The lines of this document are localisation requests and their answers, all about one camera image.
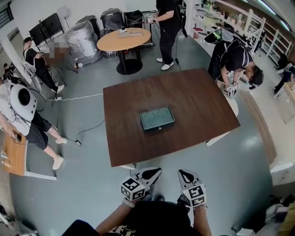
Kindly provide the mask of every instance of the dark wooden table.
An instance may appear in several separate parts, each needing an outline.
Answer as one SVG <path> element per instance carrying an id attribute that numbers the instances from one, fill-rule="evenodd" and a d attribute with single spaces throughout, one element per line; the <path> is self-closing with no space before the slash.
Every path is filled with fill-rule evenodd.
<path id="1" fill-rule="evenodd" d="M 166 73 L 103 89 L 111 165 L 159 157 L 208 141 L 240 126 L 205 69 Z M 143 131 L 140 113 L 169 106 L 175 123 Z"/>

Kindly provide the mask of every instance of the black t-shirt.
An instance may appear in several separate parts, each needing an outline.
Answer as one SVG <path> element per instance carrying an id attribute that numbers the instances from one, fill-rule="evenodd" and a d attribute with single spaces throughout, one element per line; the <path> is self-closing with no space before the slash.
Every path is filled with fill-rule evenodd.
<path id="1" fill-rule="evenodd" d="M 157 9 L 159 10 L 159 16 L 174 11 L 172 18 L 159 22 L 161 28 L 166 31 L 179 31 L 181 29 L 181 21 L 179 19 L 181 17 L 180 8 L 174 0 L 157 0 Z"/>
<path id="2" fill-rule="evenodd" d="M 38 54 L 34 49 L 30 48 L 27 50 L 25 60 L 29 62 L 31 65 L 34 65 L 34 57 Z M 35 68 L 36 70 L 43 70 L 45 67 L 45 60 L 44 58 L 37 59 L 35 58 Z"/>
<path id="3" fill-rule="evenodd" d="M 252 55 L 249 51 L 243 48 L 237 41 L 233 43 L 226 42 L 227 50 L 225 50 L 224 42 L 220 47 L 224 48 L 224 54 L 221 55 L 220 68 L 225 66 L 227 71 L 241 71 L 253 61 Z"/>
<path id="4" fill-rule="evenodd" d="M 62 236 L 99 236 L 87 223 L 76 220 Z M 202 236 L 190 226 L 186 210 L 163 201 L 142 201 L 129 213 L 121 226 L 106 236 Z"/>

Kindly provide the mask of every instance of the concrete floor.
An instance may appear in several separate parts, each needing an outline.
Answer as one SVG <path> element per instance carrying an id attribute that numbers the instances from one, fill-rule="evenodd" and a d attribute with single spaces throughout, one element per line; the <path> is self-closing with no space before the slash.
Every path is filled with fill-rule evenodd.
<path id="1" fill-rule="evenodd" d="M 174 65 L 161 72 L 159 43 L 142 49 L 143 68 L 140 72 L 123 76 L 116 72 L 118 58 L 102 59 L 79 69 L 79 74 L 65 73 L 68 87 L 63 98 L 101 93 L 104 87 L 179 70 Z M 193 39 L 179 38 L 178 58 L 183 70 L 207 68 L 210 56 Z M 44 93 L 49 93 L 43 86 Z M 207 215 L 213 235 L 230 235 L 230 228 L 241 224 L 257 209 L 263 207 L 272 191 L 271 175 L 266 153 L 254 120 L 242 99 L 236 97 L 241 127 L 211 147 L 204 143 L 163 157 L 139 163 L 137 168 L 159 166 L 163 173 L 156 192 L 168 201 L 180 195 L 177 171 L 191 169 L 199 173 L 206 185 Z M 59 128 L 61 134 L 75 140 L 79 131 L 91 128 L 104 119 L 103 97 L 58 101 L 45 107 L 41 115 Z M 99 128 L 79 136 L 82 147 L 73 142 L 57 146 L 49 143 L 65 158 L 56 171 L 57 181 L 32 177 L 10 176 L 12 198 L 17 217 L 37 229 L 42 236 L 60 236 L 76 219 L 93 227 L 104 220 L 120 203 L 119 184 L 129 170 L 111 168 L 106 129 Z M 28 147 L 27 166 L 37 173 L 53 175 L 52 160 L 35 146 Z"/>

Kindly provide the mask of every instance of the white shelving unit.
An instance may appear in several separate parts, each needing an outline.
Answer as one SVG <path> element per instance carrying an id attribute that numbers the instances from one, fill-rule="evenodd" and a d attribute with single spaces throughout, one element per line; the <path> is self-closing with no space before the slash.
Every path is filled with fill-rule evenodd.
<path id="1" fill-rule="evenodd" d="M 224 17 L 221 14 L 218 14 L 216 11 L 210 11 L 207 8 L 202 8 L 201 0 L 186 0 L 186 31 L 191 37 L 194 36 L 195 25 L 197 28 L 203 29 L 203 33 L 205 34 L 214 31 L 214 29 L 212 28 L 213 25 L 209 24 L 201 18 L 204 15 L 210 15 L 212 18 L 220 20 L 220 22 L 225 22 L 231 25 L 235 29 L 235 31 L 239 32 L 240 35 L 244 34 L 247 37 L 254 37 L 256 40 L 253 46 L 253 50 L 256 48 L 262 30 L 265 30 L 266 40 L 262 45 L 262 50 L 266 53 L 267 57 L 271 58 L 276 64 L 279 61 L 281 53 L 289 56 L 291 50 L 293 49 L 292 42 L 287 40 L 286 37 L 283 36 L 282 32 L 267 23 L 265 18 L 260 18 L 259 16 L 255 15 L 252 9 L 250 9 L 249 12 L 246 12 L 243 9 L 238 8 L 223 0 L 215 0 L 215 2 L 217 4 L 221 3 L 223 5 L 229 6 L 246 16 L 247 22 L 245 24 L 245 27 L 242 28 L 232 21 L 224 19 Z M 198 34 L 198 36 L 200 39 L 206 37 L 202 34 Z"/>

